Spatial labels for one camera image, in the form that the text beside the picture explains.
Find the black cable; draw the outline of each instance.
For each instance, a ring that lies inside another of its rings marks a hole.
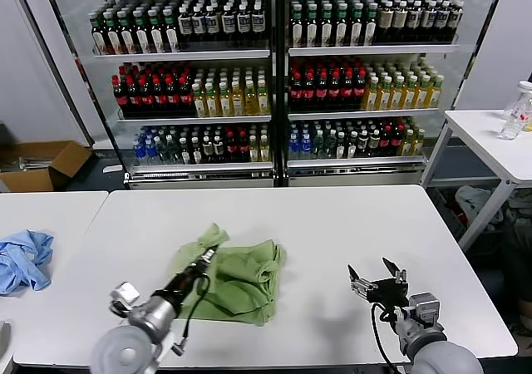
[[[388,359],[388,356],[386,355],[386,353],[384,352],[384,349],[382,348],[382,344],[381,344],[381,338],[379,337],[379,331],[377,330],[377,323],[375,321],[375,308],[376,307],[379,307],[380,309],[382,309],[383,312],[385,312],[386,310],[384,309],[384,307],[380,304],[380,303],[374,303],[372,305],[372,325],[373,325],[373,335],[375,336],[375,341],[377,342],[377,347],[379,348],[379,352],[381,353],[382,357],[384,358],[385,362],[387,363],[387,365],[392,369],[393,371],[393,374],[400,374],[400,372],[397,370],[397,367],[392,363],[390,362],[390,359]]]
[[[205,298],[205,295],[207,295],[207,292],[209,291],[210,287],[210,278],[207,274],[203,274],[200,278],[206,278],[207,279],[207,287],[205,287],[205,290],[200,294],[198,300],[195,302],[195,304],[192,306],[192,310],[190,310],[189,316],[186,319],[185,324],[185,330],[183,330],[183,338],[189,337],[189,327],[190,327],[190,319],[192,318],[192,315],[194,314],[194,310],[198,307],[200,302]]]

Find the white table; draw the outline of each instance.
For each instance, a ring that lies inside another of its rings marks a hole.
[[[12,369],[12,355],[20,341],[21,326],[29,316],[45,320],[40,300],[55,286],[57,273],[74,250],[81,235],[106,200],[106,191],[72,193],[0,194],[0,238],[24,229],[42,231],[54,236],[52,261],[47,265],[52,283],[42,291],[25,288],[12,297],[0,297],[0,321],[9,330],[0,336],[0,374]]]
[[[264,327],[193,321],[185,355],[163,367],[313,367],[383,363],[371,305],[350,289],[347,264],[363,277],[389,277],[388,257],[409,272],[410,293],[441,300],[447,336],[478,357],[517,347],[439,214],[417,185],[194,189],[113,192],[54,288],[46,320],[28,323],[15,353],[21,365],[86,367],[96,341],[120,319],[109,292],[131,281],[146,300],[171,277],[180,245],[215,220],[228,245],[273,239],[288,261],[278,311]],[[176,335],[183,321],[175,321]],[[397,336],[379,325],[388,356],[404,362]]]
[[[465,251],[475,242],[497,210],[517,188],[532,187],[532,133],[521,132],[515,140],[500,138],[503,111],[447,111],[446,123],[421,177],[426,188],[452,135],[462,141],[500,178],[500,183],[470,223],[459,245]]]

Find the light blue cloth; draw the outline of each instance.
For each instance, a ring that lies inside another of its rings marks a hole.
[[[53,237],[35,231],[21,231],[0,239],[0,295],[8,295],[20,285],[35,291],[50,284],[37,266],[50,262]]]

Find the table leg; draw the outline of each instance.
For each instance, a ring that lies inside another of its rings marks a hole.
[[[485,205],[476,216],[473,223],[470,224],[462,238],[458,242],[464,252],[473,245],[479,234],[485,229],[491,219],[497,213],[497,210],[502,204],[510,197],[512,191],[515,189],[516,184],[509,180],[502,180],[491,197],[487,200]]]
[[[425,170],[423,170],[423,175],[421,176],[421,180],[419,185],[426,189],[426,187],[431,182],[432,176],[434,175],[434,171],[436,170],[436,167],[438,166],[438,162],[443,155],[443,151],[445,150],[447,143],[449,142],[449,139],[451,138],[452,130],[449,127],[448,123],[445,123],[443,125],[443,129],[441,129],[440,137],[438,137],[438,141],[436,142],[436,146],[434,147],[434,150],[432,151],[431,158],[429,158],[429,162],[426,165]]]

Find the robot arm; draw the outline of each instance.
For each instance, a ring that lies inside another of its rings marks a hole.
[[[395,366],[388,360],[375,325],[375,308],[383,313],[381,321],[389,322],[399,336],[401,353],[413,363],[411,374],[482,374],[482,366],[469,350],[447,341],[444,328],[438,323],[440,301],[431,293],[412,295],[406,299],[408,283],[406,270],[383,258],[393,278],[369,282],[360,278],[351,266],[351,288],[370,303],[373,331],[381,354],[394,372]]]

